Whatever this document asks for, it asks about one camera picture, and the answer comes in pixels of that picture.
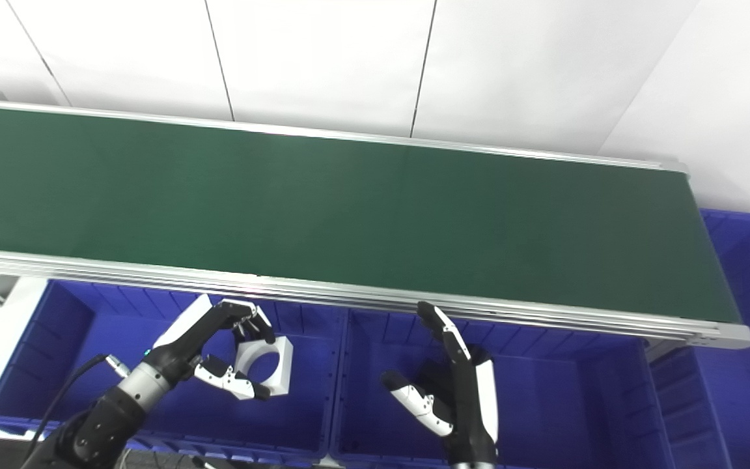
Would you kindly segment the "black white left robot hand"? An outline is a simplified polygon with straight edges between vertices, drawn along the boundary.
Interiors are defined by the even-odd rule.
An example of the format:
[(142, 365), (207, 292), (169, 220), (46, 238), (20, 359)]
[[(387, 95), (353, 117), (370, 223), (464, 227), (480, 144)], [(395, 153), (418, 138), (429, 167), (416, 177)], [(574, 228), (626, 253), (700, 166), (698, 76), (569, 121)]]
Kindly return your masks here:
[(267, 386), (252, 381), (234, 365), (212, 354), (203, 356), (206, 342), (220, 330), (232, 332), (235, 341), (253, 338), (269, 345), (276, 341), (273, 326), (261, 306), (233, 299), (222, 299), (215, 304), (207, 294), (202, 294), (157, 339), (144, 362), (167, 378), (172, 387), (196, 377), (238, 400), (267, 401), (271, 397)]

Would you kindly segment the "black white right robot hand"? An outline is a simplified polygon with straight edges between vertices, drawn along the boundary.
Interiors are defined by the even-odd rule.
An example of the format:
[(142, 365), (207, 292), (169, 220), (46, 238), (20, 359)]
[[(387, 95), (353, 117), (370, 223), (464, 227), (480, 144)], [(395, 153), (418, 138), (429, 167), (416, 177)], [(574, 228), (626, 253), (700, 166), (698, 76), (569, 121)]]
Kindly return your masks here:
[(395, 370), (381, 383), (426, 430), (441, 439), (452, 468), (494, 468), (498, 461), (498, 401), (492, 355), (464, 341), (442, 309), (417, 303), (416, 314), (442, 345), (449, 363), (449, 397), (411, 383)]

